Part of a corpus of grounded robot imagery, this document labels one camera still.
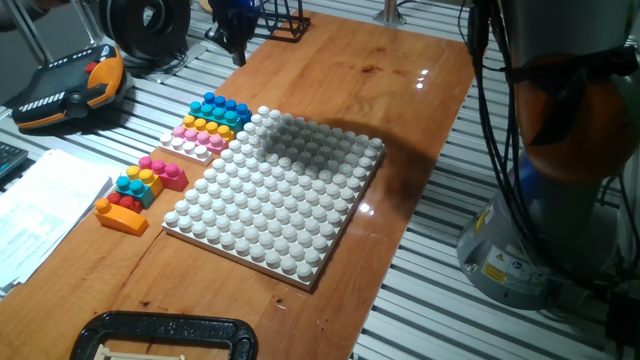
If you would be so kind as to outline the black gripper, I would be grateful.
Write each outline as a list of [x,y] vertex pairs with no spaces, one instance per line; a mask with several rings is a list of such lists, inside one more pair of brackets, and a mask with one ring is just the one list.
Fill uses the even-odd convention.
[[208,0],[213,21],[218,25],[209,28],[204,38],[226,51],[232,51],[235,65],[246,64],[247,40],[252,38],[260,17],[260,9],[252,0]]

